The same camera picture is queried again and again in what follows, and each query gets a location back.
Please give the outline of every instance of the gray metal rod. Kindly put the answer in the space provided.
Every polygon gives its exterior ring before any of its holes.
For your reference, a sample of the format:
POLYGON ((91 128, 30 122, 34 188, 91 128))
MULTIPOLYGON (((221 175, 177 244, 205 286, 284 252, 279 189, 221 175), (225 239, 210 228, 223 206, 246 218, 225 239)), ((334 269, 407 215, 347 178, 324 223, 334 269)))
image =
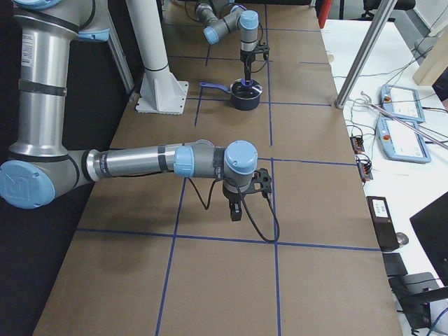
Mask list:
POLYGON ((389 16, 391 15, 396 3, 397 0, 381 1, 378 7, 378 11, 373 19, 373 22, 370 25, 367 34, 365 35, 363 44, 361 44, 361 47, 359 48, 355 61, 353 62, 349 74, 347 75, 347 78, 342 86, 342 89, 339 92, 339 95, 337 96, 337 99, 335 101, 335 106, 338 109, 344 108, 344 105, 347 102, 347 99, 349 98, 349 95, 353 90, 356 81, 358 80, 358 77, 361 74, 361 71, 363 70, 363 67, 367 62, 368 57, 372 52, 372 49, 375 46, 375 43, 377 42, 379 35, 381 34, 384 25, 389 19, 389 16))
POLYGON ((134 88, 134 79, 132 78, 131 71, 127 65, 126 55, 121 48, 120 40, 118 39, 117 31, 113 25, 112 17, 109 11, 108 14, 108 25, 109 25, 109 40, 107 44, 112 52, 112 58, 117 64, 118 72, 120 73, 121 80, 125 86, 126 93, 130 93, 134 88))

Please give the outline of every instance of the white label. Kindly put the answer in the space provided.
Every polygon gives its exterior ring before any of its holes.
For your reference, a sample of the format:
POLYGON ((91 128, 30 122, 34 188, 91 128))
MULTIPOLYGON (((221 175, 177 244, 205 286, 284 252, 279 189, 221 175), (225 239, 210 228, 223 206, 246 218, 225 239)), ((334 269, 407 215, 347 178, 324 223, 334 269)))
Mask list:
POLYGON ((24 67, 33 66, 34 57, 34 37, 32 35, 22 35, 22 65, 24 67))
POLYGON ((372 199, 373 209, 376 217, 388 218, 386 204, 382 199, 372 199))

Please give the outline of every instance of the black device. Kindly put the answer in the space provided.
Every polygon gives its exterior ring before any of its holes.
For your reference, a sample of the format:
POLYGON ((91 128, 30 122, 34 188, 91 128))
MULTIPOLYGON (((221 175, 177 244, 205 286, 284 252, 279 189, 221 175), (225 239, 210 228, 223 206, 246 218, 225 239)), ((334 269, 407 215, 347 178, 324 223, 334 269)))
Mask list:
POLYGON ((383 253, 383 261, 388 277, 407 275, 406 266, 399 253, 383 253))
POLYGON ((367 196, 367 204, 381 251, 391 252, 398 249, 400 245, 398 244, 397 235, 393 228, 386 198, 367 196))
POLYGON ((410 218, 429 261, 448 283, 448 192, 410 218))
POLYGON ((429 272, 395 276, 389 285, 413 330, 430 328, 430 303, 448 298, 448 287, 439 288, 429 272))

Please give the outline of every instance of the white pole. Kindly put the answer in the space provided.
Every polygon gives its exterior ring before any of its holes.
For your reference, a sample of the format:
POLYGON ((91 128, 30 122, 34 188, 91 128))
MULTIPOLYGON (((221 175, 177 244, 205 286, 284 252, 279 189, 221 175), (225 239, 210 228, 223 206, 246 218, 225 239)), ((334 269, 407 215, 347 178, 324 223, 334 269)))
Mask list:
POLYGON ((138 112, 182 114, 188 82, 178 82, 169 71, 156 0, 126 0, 145 76, 138 112))

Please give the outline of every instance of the black chair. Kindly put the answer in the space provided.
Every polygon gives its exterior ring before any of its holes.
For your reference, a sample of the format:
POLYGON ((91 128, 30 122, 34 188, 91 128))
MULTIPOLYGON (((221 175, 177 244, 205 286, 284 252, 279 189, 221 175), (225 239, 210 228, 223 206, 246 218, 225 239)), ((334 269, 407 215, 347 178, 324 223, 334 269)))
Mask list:
MULTIPOLYGON (((378 9, 381 0, 364 0, 364 11, 365 13, 361 15, 360 20, 370 21, 375 16, 370 11, 374 9, 378 9)), ((409 9, 413 9, 415 7, 415 0, 398 0, 397 4, 393 9, 399 11, 408 11, 409 9)))

